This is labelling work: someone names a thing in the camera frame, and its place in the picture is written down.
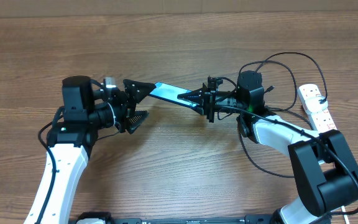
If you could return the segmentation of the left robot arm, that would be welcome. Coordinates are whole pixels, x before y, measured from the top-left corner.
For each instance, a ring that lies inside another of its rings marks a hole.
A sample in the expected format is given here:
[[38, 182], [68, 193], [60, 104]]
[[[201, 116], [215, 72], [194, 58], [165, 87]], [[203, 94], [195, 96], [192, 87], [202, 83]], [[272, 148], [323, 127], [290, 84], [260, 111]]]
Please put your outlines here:
[[62, 81], [63, 106], [42, 130], [45, 169], [26, 223], [68, 223], [79, 179], [88, 165], [102, 129], [132, 134], [148, 117], [136, 109], [155, 84], [125, 79], [124, 90], [107, 77], [102, 83], [87, 76]]

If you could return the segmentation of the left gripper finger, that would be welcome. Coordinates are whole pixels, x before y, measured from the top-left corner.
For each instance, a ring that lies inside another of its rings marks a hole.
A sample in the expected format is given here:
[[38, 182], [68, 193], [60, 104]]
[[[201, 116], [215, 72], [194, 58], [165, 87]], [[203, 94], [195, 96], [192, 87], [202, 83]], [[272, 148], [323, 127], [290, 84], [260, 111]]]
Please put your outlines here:
[[146, 96], [148, 96], [155, 88], [153, 83], [137, 82], [134, 80], [123, 80], [125, 93], [129, 97], [130, 104], [140, 103]]
[[133, 115], [126, 118], [125, 130], [129, 134], [133, 134], [136, 129], [148, 118], [149, 113], [147, 111], [135, 111]]

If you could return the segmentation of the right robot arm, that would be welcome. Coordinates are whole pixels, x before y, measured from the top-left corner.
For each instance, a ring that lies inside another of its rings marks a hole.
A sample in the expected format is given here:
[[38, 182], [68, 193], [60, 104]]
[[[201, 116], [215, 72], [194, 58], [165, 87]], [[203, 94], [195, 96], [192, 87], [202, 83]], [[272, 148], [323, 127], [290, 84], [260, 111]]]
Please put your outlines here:
[[[241, 72], [233, 92], [219, 91], [221, 77], [177, 96], [210, 122], [220, 111], [237, 113], [239, 134], [272, 147], [291, 161], [298, 198], [269, 216], [270, 223], [330, 223], [341, 206], [358, 201], [358, 165], [344, 135], [321, 133], [281, 119], [265, 105], [261, 73]], [[358, 213], [348, 211], [347, 215]]]

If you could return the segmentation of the Samsung Galaxy smartphone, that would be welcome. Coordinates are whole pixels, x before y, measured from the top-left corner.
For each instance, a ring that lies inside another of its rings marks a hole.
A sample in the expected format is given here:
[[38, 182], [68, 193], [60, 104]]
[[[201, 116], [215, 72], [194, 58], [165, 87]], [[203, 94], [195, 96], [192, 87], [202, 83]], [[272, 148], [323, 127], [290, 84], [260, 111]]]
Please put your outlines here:
[[191, 90], [187, 90], [162, 82], [155, 83], [155, 86], [156, 88], [149, 94], [149, 96], [187, 108], [191, 108], [191, 106], [194, 105], [194, 103], [179, 100], [177, 98], [179, 94], [190, 92]]

